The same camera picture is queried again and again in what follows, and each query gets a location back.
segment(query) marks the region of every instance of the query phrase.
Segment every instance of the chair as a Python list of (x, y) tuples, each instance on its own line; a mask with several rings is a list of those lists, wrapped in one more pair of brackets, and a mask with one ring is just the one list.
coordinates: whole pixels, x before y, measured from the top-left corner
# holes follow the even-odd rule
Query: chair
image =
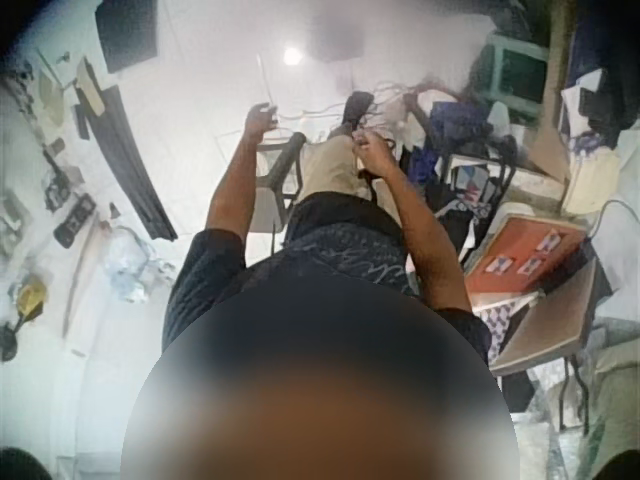
[[(275, 234), (284, 229), (293, 204), (302, 190), (300, 152), (306, 141), (307, 137), (296, 132), (287, 143), (258, 146), (258, 153), (279, 151), (280, 154), (269, 173), (256, 179), (256, 202), (250, 232)], [(287, 177), (294, 165), (297, 189), (294, 193), (284, 193)]]

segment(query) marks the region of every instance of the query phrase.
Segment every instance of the ceiling light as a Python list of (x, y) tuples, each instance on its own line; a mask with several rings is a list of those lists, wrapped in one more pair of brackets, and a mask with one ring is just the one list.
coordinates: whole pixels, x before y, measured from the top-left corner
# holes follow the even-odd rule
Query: ceiling light
[(298, 65), (303, 58), (303, 53), (297, 48), (289, 47), (284, 51), (284, 63), (286, 65)]

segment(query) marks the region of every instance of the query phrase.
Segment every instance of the man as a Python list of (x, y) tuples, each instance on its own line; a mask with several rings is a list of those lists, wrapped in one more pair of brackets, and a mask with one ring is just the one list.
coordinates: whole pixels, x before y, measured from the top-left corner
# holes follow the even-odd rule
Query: man
[[(193, 240), (165, 353), (127, 429), (123, 478), (142, 478), (130, 472), (149, 439), (167, 444), (149, 478), (513, 478), (517, 462), (483, 461), (517, 458), (517, 445), (495, 380), (464, 340), (486, 362), (490, 334), (454, 248), (386, 142), (351, 136), (357, 115), (310, 159), (284, 248), (246, 268), (256, 151), (274, 113), (250, 111)], [(382, 178), (381, 206), (356, 157)], [(165, 410), (150, 413), (159, 400)]]
[[(205, 230), (193, 240), (169, 301), (163, 349), (213, 305), (270, 280), (339, 274), (414, 296), (405, 271), (410, 253), (421, 280), (418, 297), (486, 362), (490, 333), (471, 313), (463, 272), (446, 231), (400, 170), (385, 140), (371, 131), (351, 135), (366, 109), (359, 114), (345, 111), (338, 134), (311, 158), (284, 248), (246, 268), (257, 148), (264, 134), (277, 126), (276, 108), (267, 107), (256, 105), (249, 112), (211, 200)], [(357, 158), (384, 182), (377, 188), (380, 206), (369, 200), (370, 189), (358, 178)]]

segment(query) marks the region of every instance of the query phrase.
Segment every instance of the black device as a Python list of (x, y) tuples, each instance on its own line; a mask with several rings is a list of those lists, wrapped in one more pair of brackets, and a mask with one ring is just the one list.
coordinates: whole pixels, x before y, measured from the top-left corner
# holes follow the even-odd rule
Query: black device
[(69, 179), (60, 169), (53, 157), (46, 150), (42, 152), (45, 160), (53, 170), (53, 178), (44, 191), (44, 203), (51, 213), (58, 210), (71, 196)]
[(53, 236), (64, 248), (73, 245), (77, 233), (96, 209), (96, 203), (85, 193), (78, 199), (67, 219), (53, 231)]

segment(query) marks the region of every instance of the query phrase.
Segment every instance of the wire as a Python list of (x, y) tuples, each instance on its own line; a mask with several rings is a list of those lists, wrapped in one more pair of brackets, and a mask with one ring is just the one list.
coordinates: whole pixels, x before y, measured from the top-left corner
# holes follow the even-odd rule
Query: wire
[(592, 233), (589, 234), (589, 238), (595, 237), (598, 231), (600, 230), (600, 225), (602, 224), (602, 218), (604, 217), (604, 212), (606, 211), (607, 207), (612, 203), (617, 203), (623, 206), (624, 208), (626, 208), (627, 211), (633, 216), (633, 219), (636, 221), (636, 223), (640, 225), (640, 218), (638, 218), (638, 214), (629, 204), (623, 202), (622, 200), (616, 200), (616, 199), (607, 200), (605, 204), (602, 206), (602, 210), (600, 211), (600, 216), (598, 217), (596, 226), (593, 228)]

